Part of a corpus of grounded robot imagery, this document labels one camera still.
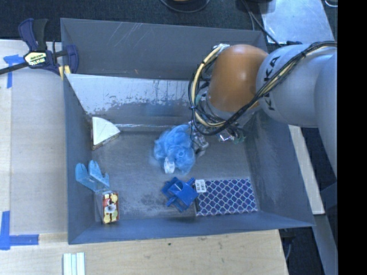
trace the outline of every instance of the white tag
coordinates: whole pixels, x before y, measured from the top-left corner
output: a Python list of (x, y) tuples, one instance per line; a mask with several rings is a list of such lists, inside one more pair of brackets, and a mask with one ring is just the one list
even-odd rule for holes
[(197, 193), (206, 193), (205, 180), (196, 179), (195, 180), (195, 187), (196, 187), (196, 192)]
[(164, 168), (166, 174), (172, 174), (175, 170), (174, 162), (169, 162), (168, 157), (165, 159)]

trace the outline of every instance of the gray bin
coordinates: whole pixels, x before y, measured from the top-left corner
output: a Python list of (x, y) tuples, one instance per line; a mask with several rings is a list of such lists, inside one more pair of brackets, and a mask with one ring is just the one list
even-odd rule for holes
[[(61, 20), (62, 42), (75, 44), (80, 66), (64, 79), (68, 178), (68, 242), (92, 243), (306, 227), (314, 218), (288, 126), (258, 112), (240, 144), (209, 148), (185, 176), (165, 174), (153, 157), (154, 140), (187, 123), (187, 84), (219, 43), (250, 44), (266, 51), (261, 32), (129, 22)], [(124, 129), (92, 151), (88, 119), (143, 124)], [(96, 160), (120, 195), (120, 220), (104, 225), (93, 192), (75, 180), (78, 163)], [(257, 211), (197, 217), (180, 213), (161, 193), (172, 177), (184, 181), (248, 178)]]

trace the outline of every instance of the black floor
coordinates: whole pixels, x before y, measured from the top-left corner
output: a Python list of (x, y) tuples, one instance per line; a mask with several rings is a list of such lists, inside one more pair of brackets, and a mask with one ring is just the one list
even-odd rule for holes
[[(60, 18), (63, 17), (251, 30), (250, 9), (261, 22), (259, 3), (263, 2), (259, 1), (246, 0), (248, 8), (240, 0), (198, 0), (179, 5), (171, 0), (163, 1), (179, 11), (170, 9), (160, 0), (0, 0), (0, 38), (19, 39), (18, 25), (27, 18), (49, 20), (45, 32), (47, 41), (61, 41)], [(328, 7), (324, 2), (323, 5), (337, 41), (338, 9)], [(255, 24), (255, 30), (261, 28)], [(269, 45), (268, 49), (272, 51), (276, 47)], [(326, 189), (335, 183), (336, 178), (318, 130), (304, 128), (302, 132), (320, 189)], [(337, 243), (337, 208), (328, 210), (327, 215)], [(280, 230), (280, 233), (287, 237), (284, 240), (286, 253), (291, 242), (288, 258), (290, 275), (324, 274), (311, 228)]]

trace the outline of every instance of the translucent blue plastic object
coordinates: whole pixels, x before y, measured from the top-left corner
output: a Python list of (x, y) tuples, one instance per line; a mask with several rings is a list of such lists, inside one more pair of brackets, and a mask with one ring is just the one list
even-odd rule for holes
[(162, 167), (165, 161), (187, 174), (195, 163), (195, 152), (188, 133), (189, 125), (183, 124), (163, 132), (155, 141), (154, 157)]
[(106, 173), (103, 176), (98, 163), (94, 160), (89, 161), (88, 170), (84, 164), (78, 163), (75, 167), (75, 179), (95, 193), (110, 187), (109, 175)]

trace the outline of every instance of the blue plush toy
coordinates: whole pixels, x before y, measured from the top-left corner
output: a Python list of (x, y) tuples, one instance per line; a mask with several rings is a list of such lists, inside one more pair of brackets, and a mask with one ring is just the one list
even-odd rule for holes
[(154, 157), (161, 162), (165, 173), (173, 173), (177, 168), (187, 174), (193, 167), (195, 152), (188, 129), (188, 124), (176, 126), (155, 141)]

